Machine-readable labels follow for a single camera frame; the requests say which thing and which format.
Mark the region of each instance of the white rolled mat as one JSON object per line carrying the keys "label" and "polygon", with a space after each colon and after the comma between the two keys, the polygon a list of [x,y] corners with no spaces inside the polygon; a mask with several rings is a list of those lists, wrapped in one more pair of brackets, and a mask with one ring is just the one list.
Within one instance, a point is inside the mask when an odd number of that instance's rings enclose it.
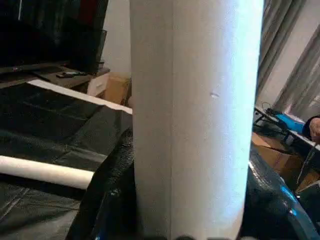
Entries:
{"label": "white rolled mat", "polygon": [[0,173],[84,190],[94,175],[92,171],[9,156],[0,156]]}
{"label": "white rolled mat", "polygon": [[131,0],[137,202],[147,237],[237,238],[262,0]]}

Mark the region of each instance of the white strip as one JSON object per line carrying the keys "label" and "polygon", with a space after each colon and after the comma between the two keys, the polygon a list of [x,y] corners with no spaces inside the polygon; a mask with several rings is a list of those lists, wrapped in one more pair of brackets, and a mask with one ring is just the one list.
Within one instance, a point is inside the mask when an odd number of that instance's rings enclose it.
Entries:
{"label": "white strip", "polygon": [[84,101],[87,101],[87,102],[90,102],[90,103],[93,103],[93,104],[105,105],[105,106],[107,106],[107,107],[109,107],[111,109],[122,110],[122,111],[132,115],[132,109],[129,108],[129,107],[122,106],[122,105],[119,105],[119,104],[115,104],[113,102],[106,101],[106,100],[103,100],[103,99],[100,99],[100,98],[97,98],[97,97],[94,97],[94,96],[90,96],[90,95],[87,95],[87,94],[84,94],[84,93],[81,93],[81,92],[78,92],[78,91],[74,91],[74,90],[69,89],[69,88],[58,86],[58,85],[52,84],[52,83],[47,82],[47,81],[42,81],[42,80],[38,80],[37,79],[37,80],[29,81],[28,84],[31,84],[31,85],[34,85],[34,86],[37,86],[37,87],[40,87],[40,88],[43,88],[43,89],[49,89],[49,90],[52,90],[52,91],[54,91],[56,93],[60,93],[60,94],[63,94],[63,95],[74,97],[76,99],[81,99],[81,100],[84,100]]}
{"label": "white strip", "polygon": [[0,173],[86,190],[94,172],[0,156]]}

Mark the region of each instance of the curtain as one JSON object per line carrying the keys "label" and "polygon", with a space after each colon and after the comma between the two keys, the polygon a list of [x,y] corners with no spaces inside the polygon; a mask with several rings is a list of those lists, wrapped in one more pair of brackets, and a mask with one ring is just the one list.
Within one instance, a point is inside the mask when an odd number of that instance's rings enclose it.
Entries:
{"label": "curtain", "polygon": [[304,121],[320,114],[320,26],[295,65],[274,108]]}
{"label": "curtain", "polygon": [[264,2],[256,95],[263,89],[306,0]]}

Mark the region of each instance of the white wall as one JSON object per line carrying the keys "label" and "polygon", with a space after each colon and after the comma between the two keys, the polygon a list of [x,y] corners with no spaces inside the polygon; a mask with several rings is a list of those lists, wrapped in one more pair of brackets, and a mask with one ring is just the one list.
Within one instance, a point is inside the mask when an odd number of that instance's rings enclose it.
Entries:
{"label": "white wall", "polygon": [[267,102],[271,105],[275,103],[299,57],[320,24],[319,13],[320,0],[306,0],[295,26],[258,97],[258,103]]}
{"label": "white wall", "polygon": [[109,0],[103,29],[107,30],[102,59],[104,66],[125,77],[131,76],[130,3]]}

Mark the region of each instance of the white tube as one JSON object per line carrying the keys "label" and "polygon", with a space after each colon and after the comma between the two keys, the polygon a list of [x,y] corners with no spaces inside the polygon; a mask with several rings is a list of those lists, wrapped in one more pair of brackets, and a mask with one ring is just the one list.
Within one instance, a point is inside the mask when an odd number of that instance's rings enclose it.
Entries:
{"label": "white tube", "polygon": [[0,156],[0,173],[84,190],[94,175],[92,171],[9,156]]}
{"label": "white tube", "polygon": [[135,182],[146,236],[235,239],[263,0],[132,0]]}

